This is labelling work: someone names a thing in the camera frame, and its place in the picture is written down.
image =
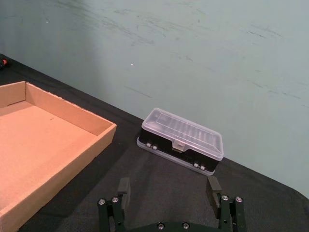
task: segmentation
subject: black tablecloth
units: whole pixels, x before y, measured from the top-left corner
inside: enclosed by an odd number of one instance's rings
[[[0,85],[22,80],[116,123],[117,130],[112,144],[20,232],[98,232],[97,200],[115,195],[121,177],[131,180],[128,229],[159,221],[217,227],[205,176],[137,147],[141,119],[16,61],[0,70]],[[297,191],[225,158],[215,176],[227,195],[244,198],[249,232],[309,232],[309,200]]]

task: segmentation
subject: light blue wall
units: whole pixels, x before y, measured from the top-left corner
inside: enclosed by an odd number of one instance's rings
[[[309,197],[309,1],[0,0],[0,53],[145,118],[223,135],[225,156]]]

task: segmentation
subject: metal screw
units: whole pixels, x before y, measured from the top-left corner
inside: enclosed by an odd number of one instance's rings
[[[105,200],[104,199],[99,200],[98,204],[101,204],[101,205],[105,204]]]
[[[164,229],[164,224],[163,224],[163,223],[159,223],[159,224],[158,224],[158,229],[159,229],[159,230]]]
[[[242,198],[241,198],[241,197],[235,197],[235,200],[236,200],[237,202],[242,202]]]
[[[184,223],[183,223],[183,228],[184,228],[184,229],[187,230],[187,229],[189,229],[189,227],[190,227],[189,223],[187,223],[187,222],[184,222]]]
[[[118,201],[119,201],[118,197],[113,197],[113,198],[112,198],[112,202],[116,203],[116,202],[118,202]]]
[[[228,196],[222,195],[222,199],[223,199],[224,201],[227,201],[227,200],[228,200]]]

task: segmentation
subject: cardboard box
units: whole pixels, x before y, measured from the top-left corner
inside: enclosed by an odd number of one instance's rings
[[[0,232],[15,232],[111,142],[116,124],[26,82],[0,86]]]

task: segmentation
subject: clear plastic lid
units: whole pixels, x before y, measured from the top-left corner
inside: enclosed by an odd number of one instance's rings
[[[191,149],[215,160],[223,158],[221,134],[164,110],[154,109],[141,127],[171,140],[179,152]]]

